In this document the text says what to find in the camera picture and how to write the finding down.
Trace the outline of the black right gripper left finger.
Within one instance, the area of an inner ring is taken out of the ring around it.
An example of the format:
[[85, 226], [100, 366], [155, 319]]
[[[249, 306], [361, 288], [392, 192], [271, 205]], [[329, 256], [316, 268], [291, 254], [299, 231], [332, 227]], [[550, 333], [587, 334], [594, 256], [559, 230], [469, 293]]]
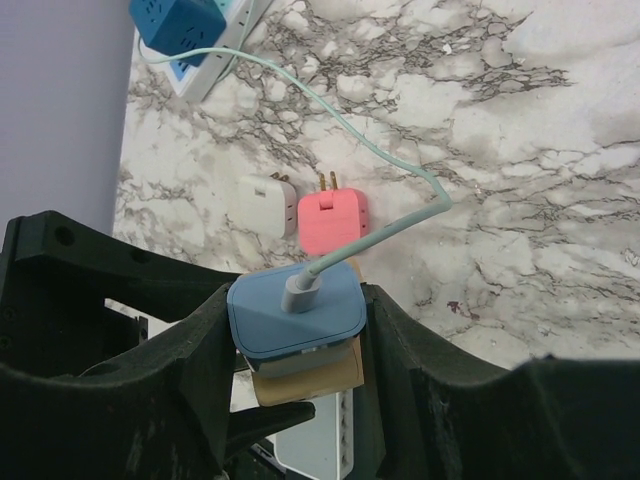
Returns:
[[227, 291], [80, 376], [46, 379], [2, 366], [2, 478], [220, 475], [235, 351]]

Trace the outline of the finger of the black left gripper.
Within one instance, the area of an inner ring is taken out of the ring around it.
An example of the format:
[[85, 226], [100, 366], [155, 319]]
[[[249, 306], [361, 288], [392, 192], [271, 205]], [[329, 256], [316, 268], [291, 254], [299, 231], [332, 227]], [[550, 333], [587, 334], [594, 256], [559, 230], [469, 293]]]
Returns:
[[311, 402], [290, 402], [232, 412], [226, 438], [226, 453], [239, 453], [262, 439], [310, 421], [316, 408]]
[[144, 338], [144, 325], [106, 301], [174, 323], [237, 277], [134, 247], [56, 211], [14, 218], [1, 251], [1, 363], [36, 377], [79, 375]]

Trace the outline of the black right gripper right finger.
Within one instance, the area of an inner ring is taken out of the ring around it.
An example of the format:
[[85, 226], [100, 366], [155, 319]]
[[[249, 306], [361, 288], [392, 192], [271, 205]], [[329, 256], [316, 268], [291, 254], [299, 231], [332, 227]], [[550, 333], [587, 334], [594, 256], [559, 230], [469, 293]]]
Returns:
[[635, 479], [639, 364], [482, 360], [364, 285], [366, 479]]

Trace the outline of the beige cube socket adapter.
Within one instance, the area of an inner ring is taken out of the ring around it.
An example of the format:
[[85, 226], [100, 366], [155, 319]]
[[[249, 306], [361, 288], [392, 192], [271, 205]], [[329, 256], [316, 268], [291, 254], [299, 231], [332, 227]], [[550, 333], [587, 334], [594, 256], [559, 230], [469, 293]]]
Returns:
[[[353, 259], [344, 262], [349, 263], [357, 270], [362, 283], [362, 275], [357, 262]], [[360, 334], [355, 338], [346, 357], [335, 363], [277, 378], [263, 378], [251, 371], [258, 403], [263, 406], [273, 406], [331, 394], [361, 385], [363, 383], [363, 367], [360, 354]]]

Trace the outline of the light blue USB charger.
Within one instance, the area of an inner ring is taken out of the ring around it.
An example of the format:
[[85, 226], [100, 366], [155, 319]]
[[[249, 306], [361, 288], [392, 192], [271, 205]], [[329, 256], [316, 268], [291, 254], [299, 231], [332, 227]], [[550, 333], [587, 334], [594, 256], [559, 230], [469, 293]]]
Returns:
[[283, 305], [294, 291], [296, 264], [241, 276], [227, 294], [236, 349], [249, 369], [277, 378], [346, 357], [366, 325], [367, 308], [356, 269], [338, 263], [319, 275], [301, 307]]

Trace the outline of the pink plug adapter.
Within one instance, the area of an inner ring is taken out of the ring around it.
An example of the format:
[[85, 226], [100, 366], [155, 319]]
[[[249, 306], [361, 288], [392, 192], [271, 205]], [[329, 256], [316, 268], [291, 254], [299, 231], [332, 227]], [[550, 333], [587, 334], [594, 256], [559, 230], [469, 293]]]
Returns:
[[311, 256], [334, 252], [369, 233], [366, 195], [351, 187], [341, 188], [334, 171], [320, 175], [320, 190], [303, 196], [297, 206], [301, 249]]

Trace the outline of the white folding plug adapter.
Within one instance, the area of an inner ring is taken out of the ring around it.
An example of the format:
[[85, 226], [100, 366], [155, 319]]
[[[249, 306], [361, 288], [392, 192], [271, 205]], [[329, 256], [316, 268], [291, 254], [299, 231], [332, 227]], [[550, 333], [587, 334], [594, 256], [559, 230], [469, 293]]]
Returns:
[[298, 196], [288, 175], [244, 175], [234, 200], [233, 220], [243, 229], [278, 239], [295, 232]]

